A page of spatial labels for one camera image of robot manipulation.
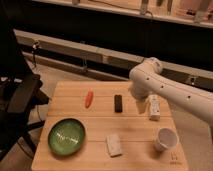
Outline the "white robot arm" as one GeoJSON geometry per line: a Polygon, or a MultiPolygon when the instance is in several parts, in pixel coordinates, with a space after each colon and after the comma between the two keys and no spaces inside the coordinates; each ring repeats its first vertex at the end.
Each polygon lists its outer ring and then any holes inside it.
{"type": "Polygon", "coordinates": [[[160,75],[163,65],[155,57],[147,58],[130,70],[130,91],[136,99],[154,92],[194,114],[213,127],[213,93],[185,85],[160,75]]]}

